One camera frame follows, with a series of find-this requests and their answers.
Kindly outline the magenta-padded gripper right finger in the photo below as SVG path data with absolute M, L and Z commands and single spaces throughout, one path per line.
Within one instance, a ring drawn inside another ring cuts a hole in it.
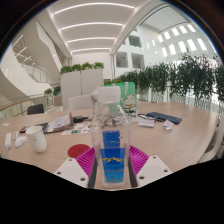
M 128 167 L 132 188 L 143 187 L 172 173 L 157 155 L 148 156 L 134 146 L 130 146 Z

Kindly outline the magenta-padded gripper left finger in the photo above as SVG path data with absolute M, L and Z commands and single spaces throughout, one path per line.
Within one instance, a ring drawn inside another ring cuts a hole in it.
M 67 158 L 54 174 L 81 187 L 93 189 L 97 174 L 94 149 L 88 149 L 77 158 Z

